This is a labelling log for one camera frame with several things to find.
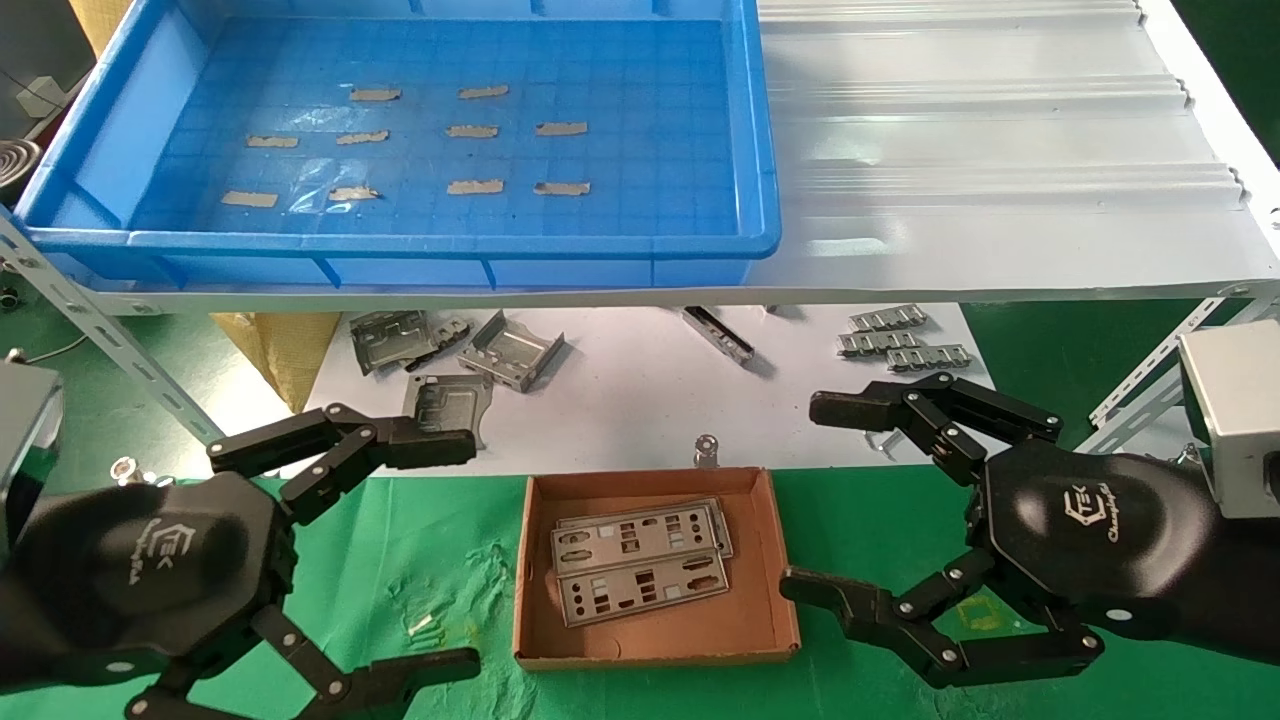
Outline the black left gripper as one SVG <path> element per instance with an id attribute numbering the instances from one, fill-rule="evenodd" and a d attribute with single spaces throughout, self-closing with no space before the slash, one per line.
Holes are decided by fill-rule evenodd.
<path id="1" fill-rule="evenodd" d="M 470 647 L 339 671 L 280 607 L 297 561 L 276 501 L 233 473 L 41 498 L 3 565 L 3 691 L 161 673 L 127 719 L 239 719 L 188 694 L 265 641 L 314 689 L 297 719 L 403 719 L 480 674 Z"/>

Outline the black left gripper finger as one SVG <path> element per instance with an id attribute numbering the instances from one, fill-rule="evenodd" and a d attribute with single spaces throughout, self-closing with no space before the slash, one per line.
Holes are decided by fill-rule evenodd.
<path id="1" fill-rule="evenodd" d="M 246 478 L 307 460 L 310 465 L 280 488 L 279 498 L 283 512 L 300 525 L 319 519 L 379 468 L 456 466 L 476 455 L 477 442 L 468 429 L 425 430 L 410 416 L 366 416 L 343 404 L 228 436 L 207 447 L 215 473 Z"/>

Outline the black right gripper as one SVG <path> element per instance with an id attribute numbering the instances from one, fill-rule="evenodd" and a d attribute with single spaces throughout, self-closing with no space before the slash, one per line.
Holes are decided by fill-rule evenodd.
<path id="1" fill-rule="evenodd" d="M 929 687 L 1075 676 L 1105 651 L 1084 625 L 1277 662 L 1277 519 L 1225 518 L 1194 468 L 1069 452 L 1053 445 L 1061 418 L 952 373 L 818 391 L 809 419 L 900 430 L 956 484 L 980 479 L 969 539 L 984 551 L 902 596 L 797 566 L 780 579 L 786 600 L 831 611 L 847 641 L 893 652 Z M 1014 446 L 986 462 L 966 428 Z M 955 641 L 934 628 L 986 584 L 1043 630 Z"/>

